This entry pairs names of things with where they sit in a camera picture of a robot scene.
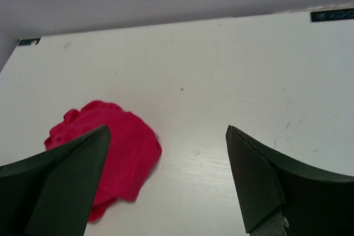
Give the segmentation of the red t shirt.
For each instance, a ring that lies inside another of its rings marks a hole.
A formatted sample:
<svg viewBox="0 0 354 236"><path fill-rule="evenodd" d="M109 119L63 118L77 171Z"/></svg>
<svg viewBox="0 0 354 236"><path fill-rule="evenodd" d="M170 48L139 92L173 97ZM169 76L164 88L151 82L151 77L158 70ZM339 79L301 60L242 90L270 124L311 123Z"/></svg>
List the red t shirt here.
<svg viewBox="0 0 354 236"><path fill-rule="evenodd" d="M134 202L162 154L155 132L142 119L103 101L67 111L63 121L50 129L45 148L53 149L101 125L108 126L111 141L89 222L102 218L117 200Z"/></svg>

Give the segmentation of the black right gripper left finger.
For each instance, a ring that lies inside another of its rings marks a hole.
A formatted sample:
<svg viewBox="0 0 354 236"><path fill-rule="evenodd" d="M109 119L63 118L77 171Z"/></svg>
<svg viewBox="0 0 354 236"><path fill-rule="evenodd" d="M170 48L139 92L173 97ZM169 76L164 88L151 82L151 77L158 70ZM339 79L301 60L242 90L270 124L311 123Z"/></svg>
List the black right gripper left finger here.
<svg viewBox="0 0 354 236"><path fill-rule="evenodd" d="M1 166L1 235L84 235L110 140L102 125Z"/></svg>

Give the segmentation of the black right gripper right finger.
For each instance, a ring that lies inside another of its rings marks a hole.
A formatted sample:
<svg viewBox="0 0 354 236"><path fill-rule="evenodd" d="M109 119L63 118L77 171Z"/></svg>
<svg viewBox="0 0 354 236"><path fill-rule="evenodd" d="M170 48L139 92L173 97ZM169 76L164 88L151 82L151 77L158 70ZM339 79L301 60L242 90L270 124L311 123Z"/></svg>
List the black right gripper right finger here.
<svg viewBox="0 0 354 236"><path fill-rule="evenodd" d="M353 234L352 176L295 160L234 126L226 143L247 234Z"/></svg>

